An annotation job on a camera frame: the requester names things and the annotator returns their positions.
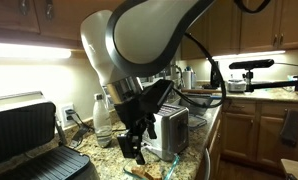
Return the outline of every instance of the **under-cabinet light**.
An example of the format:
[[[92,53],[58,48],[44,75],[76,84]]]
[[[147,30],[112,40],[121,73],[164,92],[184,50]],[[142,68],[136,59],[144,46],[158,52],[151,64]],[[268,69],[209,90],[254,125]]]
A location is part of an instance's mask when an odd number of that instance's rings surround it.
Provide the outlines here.
[[[267,51],[267,52],[256,52],[256,53],[243,53],[243,54],[231,54],[231,55],[223,55],[223,56],[213,56],[214,60],[219,59],[233,59],[233,58],[245,58],[245,57],[253,57],[253,56],[264,56],[264,55],[275,55],[275,54],[283,54],[286,51]]]
[[[56,59],[70,56],[69,49],[0,43],[0,57]]]

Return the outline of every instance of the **power cord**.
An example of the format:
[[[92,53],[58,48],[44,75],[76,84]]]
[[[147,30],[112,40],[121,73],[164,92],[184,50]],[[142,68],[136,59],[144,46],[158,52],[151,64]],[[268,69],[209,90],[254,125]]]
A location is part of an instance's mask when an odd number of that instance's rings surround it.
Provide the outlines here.
[[[83,141],[83,135],[87,132],[94,131],[94,128],[89,126],[88,124],[84,123],[79,115],[74,111],[73,109],[66,110],[67,120],[74,121],[77,126],[79,127],[79,130],[76,132],[76,134],[71,139],[71,143],[69,146],[76,148],[78,147],[81,142]]]

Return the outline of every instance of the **silver toaster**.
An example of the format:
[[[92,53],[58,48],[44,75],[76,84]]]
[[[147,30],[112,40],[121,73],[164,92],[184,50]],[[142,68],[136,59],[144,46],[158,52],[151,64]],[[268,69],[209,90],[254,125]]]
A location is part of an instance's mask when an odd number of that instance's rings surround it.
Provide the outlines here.
[[[172,161],[175,153],[181,152],[189,145],[188,109],[165,103],[154,116],[157,139],[150,139],[145,131],[142,136],[143,142],[162,160]]]

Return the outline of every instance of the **granite countertop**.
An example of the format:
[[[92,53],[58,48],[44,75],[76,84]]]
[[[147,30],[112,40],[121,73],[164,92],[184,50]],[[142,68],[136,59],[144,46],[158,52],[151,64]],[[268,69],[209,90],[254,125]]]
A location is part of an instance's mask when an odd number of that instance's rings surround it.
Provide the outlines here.
[[[208,109],[204,115],[208,123],[199,129],[189,131],[189,147],[179,154],[180,161],[173,172],[173,180],[195,179],[203,157],[203,151],[207,146],[207,140],[209,139],[219,111],[220,106]],[[121,129],[125,129],[122,122],[118,121],[114,124],[113,130]],[[85,138],[82,144],[76,148],[81,153],[90,156],[91,161],[96,166],[100,179],[132,179],[132,177],[123,172],[123,168],[126,167],[128,169],[132,165],[136,165],[136,163],[133,159],[125,159],[123,157],[118,140],[116,139],[116,136],[120,133],[122,132],[114,132],[113,140],[108,148],[99,147],[94,134]],[[152,157],[149,157],[153,156],[151,153],[147,152],[143,154],[146,160],[147,158],[151,158],[147,161],[148,164],[155,164],[160,167],[163,176],[168,173],[172,162],[164,162],[158,158],[153,158],[154,160],[152,160]]]
[[[227,92],[227,98],[298,103],[298,92],[287,91],[283,88],[268,88],[268,89],[257,89],[252,93]]]

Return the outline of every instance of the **upper cabinet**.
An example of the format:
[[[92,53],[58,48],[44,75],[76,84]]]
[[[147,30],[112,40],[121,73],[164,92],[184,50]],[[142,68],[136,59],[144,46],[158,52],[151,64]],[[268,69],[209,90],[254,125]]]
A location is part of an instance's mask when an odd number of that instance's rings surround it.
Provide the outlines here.
[[[0,0],[0,28],[39,33],[33,0]]]
[[[239,51],[240,16],[233,1],[217,0],[187,30],[195,36],[212,56],[233,54]],[[181,43],[182,59],[205,57],[198,47],[184,38]]]
[[[263,0],[246,0],[255,9]],[[298,0],[272,0],[257,14],[242,14],[241,52],[298,48]]]
[[[0,0],[0,42],[82,49],[80,25],[123,0]]]

